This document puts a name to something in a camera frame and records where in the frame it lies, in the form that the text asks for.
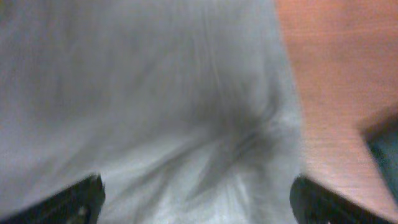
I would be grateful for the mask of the grey cargo shorts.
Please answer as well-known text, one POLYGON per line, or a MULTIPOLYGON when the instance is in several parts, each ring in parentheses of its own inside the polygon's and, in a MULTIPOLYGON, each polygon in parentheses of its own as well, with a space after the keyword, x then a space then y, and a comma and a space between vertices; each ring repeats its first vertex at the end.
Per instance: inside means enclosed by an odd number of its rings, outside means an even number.
POLYGON ((270 0, 1 2, 1 215, 98 172, 100 223, 294 223, 270 0))

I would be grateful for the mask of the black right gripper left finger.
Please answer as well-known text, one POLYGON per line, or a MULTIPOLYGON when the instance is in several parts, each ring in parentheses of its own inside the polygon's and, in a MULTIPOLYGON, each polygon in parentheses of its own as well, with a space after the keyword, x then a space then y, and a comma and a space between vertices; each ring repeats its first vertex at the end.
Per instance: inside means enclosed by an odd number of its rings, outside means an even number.
POLYGON ((99 174, 91 174, 55 195, 1 220, 1 224, 96 224, 105 201, 99 174))

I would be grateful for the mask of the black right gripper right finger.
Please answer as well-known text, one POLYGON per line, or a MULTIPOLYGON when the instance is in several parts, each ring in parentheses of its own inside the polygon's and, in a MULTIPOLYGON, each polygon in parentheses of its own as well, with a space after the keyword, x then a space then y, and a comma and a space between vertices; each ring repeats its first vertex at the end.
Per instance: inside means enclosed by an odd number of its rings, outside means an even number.
POLYGON ((392 224, 306 176, 294 180, 290 205, 298 224, 392 224))

